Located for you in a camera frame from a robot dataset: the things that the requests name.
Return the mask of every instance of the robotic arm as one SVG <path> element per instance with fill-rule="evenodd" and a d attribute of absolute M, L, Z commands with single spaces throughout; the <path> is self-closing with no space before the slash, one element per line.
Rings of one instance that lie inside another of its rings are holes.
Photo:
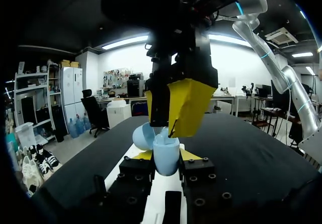
<path fill-rule="evenodd" d="M 250 1 L 254 2 L 253 10 L 247 7 Z M 239 12 L 234 16 L 242 21 L 236 21 L 233 24 L 233 29 L 246 40 L 258 54 L 263 61 L 265 67 L 272 76 L 273 83 L 280 94 L 285 91 L 290 91 L 292 101 L 298 112 L 303 129 L 303 139 L 300 147 L 305 150 L 310 156 L 322 163 L 322 144 L 318 143 L 318 139 L 312 139 L 314 134 L 320 134 L 319 129 L 322 127 L 321 120 L 319 119 L 311 100 L 309 99 L 304 87 L 298 80 L 294 69 L 286 66 L 280 69 L 276 62 L 275 55 L 273 54 L 267 43 L 256 35 L 253 30 L 259 26 L 259 20 L 256 18 L 263 10 L 267 10 L 266 0 L 238 0 Z"/>
<path fill-rule="evenodd" d="M 235 21 L 233 29 L 262 59 L 278 92 L 290 91 L 303 128 L 300 146 L 322 164 L 322 144 L 310 140 L 320 134 L 321 121 L 308 95 L 294 70 L 280 69 L 267 43 L 253 33 L 258 15 L 267 9 L 266 0 L 102 0 L 102 11 L 111 20 L 150 30 L 147 56 L 153 67 L 146 95 L 151 126 L 168 126 L 171 137 L 195 134 L 218 88 L 206 29 L 226 19 Z"/>

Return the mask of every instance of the computer monitor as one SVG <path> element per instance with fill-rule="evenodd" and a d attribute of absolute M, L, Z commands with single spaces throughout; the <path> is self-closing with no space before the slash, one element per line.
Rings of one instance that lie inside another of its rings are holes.
<path fill-rule="evenodd" d="M 262 85 L 262 88 L 258 88 L 258 94 L 260 97 L 266 98 L 272 93 L 271 86 Z"/>
<path fill-rule="evenodd" d="M 279 94 L 276 87 L 273 84 L 273 81 L 271 81 L 272 83 L 272 95 L 273 95 L 273 105 L 274 107 L 278 107 L 280 109 L 282 109 L 284 112 L 286 112 L 288 110 L 288 104 L 289 104 L 289 91 L 285 91 L 283 94 Z M 309 86 L 302 84 L 306 93 L 309 94 Z M 290 108 L 290 113 L 292 116 L 298 117 L 298 113 L 297 110 L 294 106 L 293 101 L 291 100 L 291 108 Z"/>

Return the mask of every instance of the cardboard box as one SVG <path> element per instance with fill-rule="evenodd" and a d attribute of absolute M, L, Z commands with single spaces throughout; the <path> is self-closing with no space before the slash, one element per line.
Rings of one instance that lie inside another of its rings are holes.
<path fill-rule="evenodd" d="M 61 67 L 70 67 L 70 64 L 66 62 L 62 62 Z"/>
<path fill-rule="evenodd" d="M 70 63 L 70 67 L 76 67 L 76 68 L 78 68 L 78 66 L 79 66 L 79 62 L 77 62 L 77 61 L 72 61 Z"/>

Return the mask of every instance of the ceiling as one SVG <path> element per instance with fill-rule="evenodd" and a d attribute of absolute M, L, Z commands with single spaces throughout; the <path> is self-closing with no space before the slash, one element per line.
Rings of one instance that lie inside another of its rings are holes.
<path fill-rule="evenodd" d="M 74 53 L 85 47 L 97 47 L 112 40 L 146 32 L 144 28 L 119 25 L 101 12 L 101 0 L 19 0 L 17 43 L 52 47 Z M 317 46 L 307 21 L 291 0 L 267 0 L 269 9 L 259 15 L 260 26 L 255 30 L 262 38 L 285 27 L 297 38 L 297 45 L 279 45 L 289 63 L 318 62 L 318 56 L 293 58 L 297 52 L 316 52 Z M 211 31 L 238 37 L 228 21 L 218 21 Z"/>

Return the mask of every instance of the air conditioner vent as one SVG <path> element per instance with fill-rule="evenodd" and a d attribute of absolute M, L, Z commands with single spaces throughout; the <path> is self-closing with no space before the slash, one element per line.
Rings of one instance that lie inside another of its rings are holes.
<path fill-rule="evenodd" d="M 293 35 L 291 35 L 291 33 L 288 32 L 288 30 L 284 27 L 265 35 L 265 37 L 266 40 L 272 40 L 274 43 L 278 45 L 286 44 L 289 42 L 298 43 L 298 40 Z"/>

